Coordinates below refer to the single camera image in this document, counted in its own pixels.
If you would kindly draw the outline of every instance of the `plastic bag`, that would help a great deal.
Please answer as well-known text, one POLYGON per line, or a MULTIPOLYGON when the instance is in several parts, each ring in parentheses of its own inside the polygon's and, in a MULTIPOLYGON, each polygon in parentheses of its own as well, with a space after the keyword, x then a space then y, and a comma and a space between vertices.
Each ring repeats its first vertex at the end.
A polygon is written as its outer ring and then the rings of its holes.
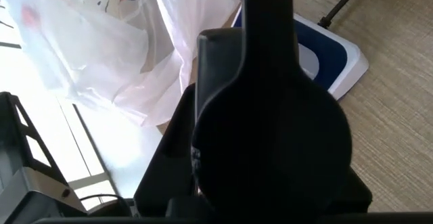
POLYGON ((1 0, 43 82, 140 125, 170 119, 188 86, 196 37, 240 0, 1 0))

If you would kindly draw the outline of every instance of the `black cord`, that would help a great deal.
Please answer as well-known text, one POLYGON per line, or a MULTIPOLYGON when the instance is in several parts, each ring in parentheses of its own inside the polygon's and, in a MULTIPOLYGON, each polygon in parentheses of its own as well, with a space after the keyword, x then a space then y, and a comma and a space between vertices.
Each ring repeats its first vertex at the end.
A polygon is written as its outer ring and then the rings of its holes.
POLYGON ((129 211, 129 216, 133 217, 133 212, 132 212, 131 208, 129 207, 128 202, 122 196, 118 196, 116 194, 93 194, 93 195, 81 198, 80 201, 88 200, 88 199, 91 199, 91 198, 99 198, 99 197, 114 197, 114 198, 117 198, 120 202, 122 202, 124 204, 124 207, 129 211))
POLYGON ((327 29, 331 25, 334 16, 344 7, 344 5, 346 5, 348 1, 349 0, 340 0, 337 5, 328 13, 328 15, 320 19, 320 22, 317 25, 327 29))

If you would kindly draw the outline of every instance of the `window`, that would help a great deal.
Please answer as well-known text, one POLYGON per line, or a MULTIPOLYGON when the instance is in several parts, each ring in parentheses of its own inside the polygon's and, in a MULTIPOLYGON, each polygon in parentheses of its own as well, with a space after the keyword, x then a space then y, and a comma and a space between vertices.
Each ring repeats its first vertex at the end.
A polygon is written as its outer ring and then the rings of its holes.
MULTIPOLYGON (((63 176, 79 198, 115 194, 78 109, 46 91, 32 62, 19 49, 20 36, 15 28, 9 27, 14 26, 14 22, 1 6, 0 21, 0 91, 9 91, 20 98, 63 176)), ((30 137, 28 142, 33 157, 49 165, 38 143, 30 137)), ((89 210, 111 199, 93 198, 83 201, 83 204, 89 210)))

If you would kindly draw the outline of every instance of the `window frame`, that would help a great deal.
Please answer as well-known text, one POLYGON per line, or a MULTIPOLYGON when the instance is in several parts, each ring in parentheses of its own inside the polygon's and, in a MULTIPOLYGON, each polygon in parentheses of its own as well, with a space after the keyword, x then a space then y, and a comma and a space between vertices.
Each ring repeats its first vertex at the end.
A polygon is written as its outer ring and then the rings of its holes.
MULTIPOLYGON (((4 49, 21 49, 21 46, 19 44, 3 42, 3 41, 1 41, 1 37, 0 37, 0 48, 4 48, 4 49)), ((68 117, 64 114, 64 108, 62 107, 62 103, 60 103, 59 98, 57 98, 57 99, 58 99, 59 107, 60 107, 60 109, 63 112, 64 119, 69 124, 68 117)), ((111 178, 110 173, 107 170, 106 165, 104 164, 104 162, 103 162, 103 160, 101 158, 101 155, 100 155, 100 153, 97 150, 95 142, 94 142, 94 140, 93 140, 93 138, 92 138, 92 136, 91 136, 91 134, 90 134, 90 132, 89 132, 89 130, 88 130, 88 128, 87 128, 87 126, 86 126, 86 124, 85 124, 82 116, 81 116, 81 114, 80 114, 80 111, 78 110, 78 108, 77 108, 77 106, 75 104, 71 103, 70 105, 72 105, 72 107, 74 109, 74 113, 75 113, 74 116, 78 117, 78 120, 80 122, 82 130, 84 130, 85 135, 86 135, 86 137, 87 137, 87 139, 89 141, 88 143, 90 143, 90 148, 95 153, 97 161, 100 163, 103 172, 99 173, 99 174, 92 175, 91 172, 89 171, 89 176, 88 177, 83 177, 81 179, 77 179, 77 180, 74 180, 74 181, 69 181, 68 182, 69 186, 73 190, 78 190, 80 188, 89 187, 89 186, 97 184, 97 183, 102 183, 104 181, 108 181, 110 183, 110 185, 111 185, 114 193, 116 195, 118 195, 118 190, 116 188, 116 185, 114 184, 113 179, 111 178)), ((74 138, 75 146, 77 147, 78 151, 81 154, 81 160, 84 162, 85 166, 89 170, 89 166, 88 166, 88 163, 87 163, 85 157, 83 156, 84 155, 83 154, 83 149, 82 149, 82 147, 80 147, 80 143, 77 142, 77 140, 76 140, 76 138, 75 138, 74 133, 72 132, 72 130, 71 130, 70 133, 72 134, 72 136, 74 138)), ((49 152, 50 152, 51 155, 55 154, 55 153, 53 154, 53 152, 49 148, 48 148, 48 150, 49 150, 49 152)))

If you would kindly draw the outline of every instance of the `floor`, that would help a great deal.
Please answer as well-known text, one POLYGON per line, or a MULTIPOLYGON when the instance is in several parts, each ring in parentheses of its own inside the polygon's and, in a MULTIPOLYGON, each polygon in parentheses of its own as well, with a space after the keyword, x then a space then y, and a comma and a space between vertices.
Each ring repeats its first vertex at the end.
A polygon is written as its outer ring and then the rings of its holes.
MULTIPOLYGON (((338 0, 294 0, 318 21, 338 0)), ((370 211, 433 210, 433 0, 351 0, 330 30, 357 44, 370 69, 340 104, 352 165, 370 211)))

